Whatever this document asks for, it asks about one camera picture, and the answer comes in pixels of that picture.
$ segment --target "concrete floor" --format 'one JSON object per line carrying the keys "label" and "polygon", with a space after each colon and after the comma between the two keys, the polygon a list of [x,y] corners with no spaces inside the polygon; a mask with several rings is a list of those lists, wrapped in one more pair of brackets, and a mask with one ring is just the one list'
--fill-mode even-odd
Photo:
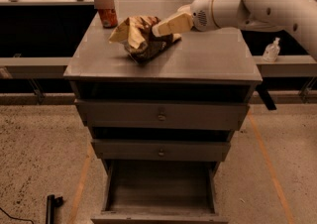
{"label": "concrete floor", "polygon": [[[70,103],[0,97],[0,207],[10,215],[45,223],[49,194],[65,200],[56,224],[100,212],[107,175]],[[252,105],[215,177],[219,214],[231,224],[317,223],[316,126],[317,104]],[[0,223],[24,222],[0,212]]]}

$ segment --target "bottle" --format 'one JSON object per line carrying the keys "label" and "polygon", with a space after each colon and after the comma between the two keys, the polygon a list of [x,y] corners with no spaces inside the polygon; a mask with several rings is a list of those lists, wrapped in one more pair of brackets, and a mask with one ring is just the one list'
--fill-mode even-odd
{"label": "bottle", "polygon": [[265,61],[276,61],[280,51],[279,38],[275,38],[274,42],[266,46],[263,58]]}
{"label": "bottle", "polygon": [[114,0],[94,0],[94,5],[104,28],[114,28],[118,25]]}

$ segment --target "orange line on floor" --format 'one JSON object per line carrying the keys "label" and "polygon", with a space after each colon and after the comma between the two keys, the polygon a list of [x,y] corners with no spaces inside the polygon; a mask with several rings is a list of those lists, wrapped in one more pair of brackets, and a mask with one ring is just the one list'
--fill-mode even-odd
{"label": "orange line on floor", "polygon": [[254,129],[254,132],[255,132],[255,135],[256,135],[256,138],[258,140],[258,143],[260,145],[260,149],[262,151],[262,154],[264,156],[264,160],[265,160],[265,163],[266,163],[266,166],[268,168],[268,171],[269,171],[269,174],[270,174],[270,178],[274,184],[274,187],[276,189],[276,192],[277,192],[277,195],[278,195],[278,198],[279,198],[279,201],[284,209],[284,212],[285,212],[285,216],[287,218],[287,221],[288,221],[288,224],[294,224],[294,217],[293,217],[293,214],[291,213],[291,210],[289,208],[289,205],[288,205],[288,202],[285,198],[285,195],[284,195],[284,192],[283,192],[283,189],[277,179],[277,176],[276,176],[276,172],[275,172],[275,169],[270,161],[270,158],[269,158],[269,155],[268,155],[268,152],[266,150],[266,147],[264,145],[264,140],[261,136],[261,133],[259,131],[259,128],[257,126],[257,123],[253,117],[253,115],[251,114],[251,112],[248,113],[248,118],[251,122],[251,125]]}
{"label": "orange line on floor", "polygon": [[76,221],[79,203],[80,203],[82,191],[83,191],[83,188],[85,186],[86,179],[87,179],[92,154],[93,154],[92,146],[90,144],[88,144],[87,156],[86,156],[85,162],[83,164],[83,167],[81,169],[80,180],[79,180],[79,183],[77,186],[75,197],[74,197],[73,202],[72,202],[72,207],[71,207],[69,219],[67,222],[68,224],[73,224]]}

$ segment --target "drawer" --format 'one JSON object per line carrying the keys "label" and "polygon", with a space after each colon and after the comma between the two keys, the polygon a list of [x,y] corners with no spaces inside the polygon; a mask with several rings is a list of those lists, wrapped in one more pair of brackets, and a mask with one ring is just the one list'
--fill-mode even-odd
{"label": "drawer", "polygon": [[90,100],[75,104],[89,127],[239,130],[249,110],[246,104]]}
{"label": "drawer", "polygon": [[157,160],[223,162],[230,143],[151,140],[93,140],[97,158],[105,160]]}
{"label": "drawer", "polygon": [[110,166],[103,223],[218,223],[212,172],[206,163],[114,161]]}

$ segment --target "gray tabletop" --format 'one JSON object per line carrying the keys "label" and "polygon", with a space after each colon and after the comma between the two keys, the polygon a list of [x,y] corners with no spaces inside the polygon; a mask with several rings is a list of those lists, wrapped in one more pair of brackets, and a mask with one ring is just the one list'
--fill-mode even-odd
{"label": "gray tabletop", "polygon": [[[116,0],[119,22],[129,16],[163,19],[190,0]],[[93,19],[64,76],[68,79],[140,81],[262,81],[242,34],[234,28],[183,33],[180,42],[150,62],[136,64],[121,44],[109,44],[113,30]]]}

